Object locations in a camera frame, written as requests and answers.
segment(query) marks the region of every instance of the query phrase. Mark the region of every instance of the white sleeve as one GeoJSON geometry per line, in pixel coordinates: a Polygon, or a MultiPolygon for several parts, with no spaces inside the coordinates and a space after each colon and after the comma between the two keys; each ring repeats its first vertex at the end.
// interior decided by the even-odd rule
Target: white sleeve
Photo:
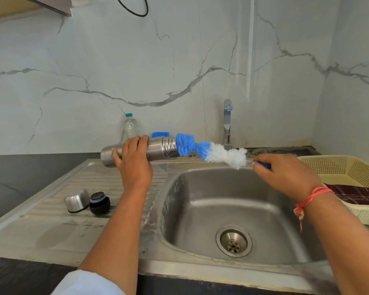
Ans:
{"type": "Polygon", "coordinates": [[[76,270],[68,273],[52,295],[125,295],[113,282],[97,273],[76,270]]]}

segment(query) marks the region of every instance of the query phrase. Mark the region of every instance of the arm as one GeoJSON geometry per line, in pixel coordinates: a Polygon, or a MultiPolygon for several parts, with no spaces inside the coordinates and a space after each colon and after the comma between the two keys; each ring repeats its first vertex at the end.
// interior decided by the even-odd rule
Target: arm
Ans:
{"type": "Polygon", "coordinates": [[[101,236],[79,266],[114,282],[126,294],[137,290],[139,230],[153,175],[146,159],[147,145],[148,136],[127,140],[122,148],[123,160],[112,150],[124,192],[101,236]]]}
{"type": "MultiPolygon", "coordinates": [[[[254,171],[270,186],[296,203],[322,186],[319,176],[289,154],[261,154],[254,158],[272,170],[253,163],[254,171]]],[[[334,193],[315,197],[304,208],[313,224],[342,294],[369,295],[369,231],[334,193]]]]}

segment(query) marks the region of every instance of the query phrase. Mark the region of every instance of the dish rack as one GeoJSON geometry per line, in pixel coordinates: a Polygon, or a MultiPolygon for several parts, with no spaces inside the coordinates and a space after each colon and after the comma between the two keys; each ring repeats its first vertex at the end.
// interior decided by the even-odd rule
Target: dish rack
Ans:
{"type": "MultiPolygon", "coordinates": [[[[323,183],[369,187],[369,163],[351,155],[315,155],[298,157],[319,174],[323,183]]],[[[369,225],[369,205],[342,203],[369,225]]]]}

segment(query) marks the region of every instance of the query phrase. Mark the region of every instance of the black bottle lid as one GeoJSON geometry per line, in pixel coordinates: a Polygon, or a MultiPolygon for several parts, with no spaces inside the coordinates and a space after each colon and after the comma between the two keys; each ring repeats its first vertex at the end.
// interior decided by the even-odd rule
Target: black bottle lid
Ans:
{"type": "Polygon", "coordinates": [[[89,208],[94,215],[108,213],[110,208],[110,199],[104,192],[93,193],[90,197],[89,208]]]}

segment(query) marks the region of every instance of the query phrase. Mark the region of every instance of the sink drain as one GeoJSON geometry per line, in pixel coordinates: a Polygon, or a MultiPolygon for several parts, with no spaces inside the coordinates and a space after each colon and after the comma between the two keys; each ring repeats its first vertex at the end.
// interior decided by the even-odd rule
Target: sink drain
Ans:
{"type": "Polygon", "coordinates": [[[250,253],[253,243],[245,229],[228,225],[218,230],[216,243],[220,250],[227,256],[240,258],[250,253]]]}

